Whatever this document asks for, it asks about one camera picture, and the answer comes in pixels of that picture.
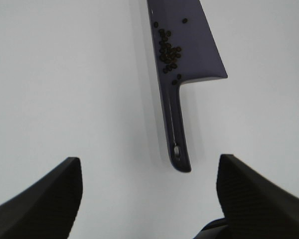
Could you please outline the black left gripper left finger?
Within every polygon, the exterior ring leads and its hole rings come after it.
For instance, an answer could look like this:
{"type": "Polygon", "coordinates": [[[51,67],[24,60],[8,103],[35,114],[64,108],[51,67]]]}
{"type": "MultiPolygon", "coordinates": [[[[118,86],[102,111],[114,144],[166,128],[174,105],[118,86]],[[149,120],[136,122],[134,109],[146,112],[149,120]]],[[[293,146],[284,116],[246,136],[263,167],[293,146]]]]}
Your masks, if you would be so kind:
{"type": "Polygon", "coordinates": [[[0,205],[0,239],[66,239],[83,194],[81,162],[68,157],[0,205]]]}

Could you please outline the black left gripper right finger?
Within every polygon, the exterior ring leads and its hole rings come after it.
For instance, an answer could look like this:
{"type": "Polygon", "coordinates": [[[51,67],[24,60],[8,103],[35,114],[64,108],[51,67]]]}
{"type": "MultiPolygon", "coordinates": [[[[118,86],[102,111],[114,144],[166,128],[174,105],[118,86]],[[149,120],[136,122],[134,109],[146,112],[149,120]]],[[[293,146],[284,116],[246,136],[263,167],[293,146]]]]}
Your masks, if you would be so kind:
{"type": "Polygon", "coordinates": [[[235,239],[299,239],[299,198],[231,154],[219,160],[217,196],[235,239]]]}

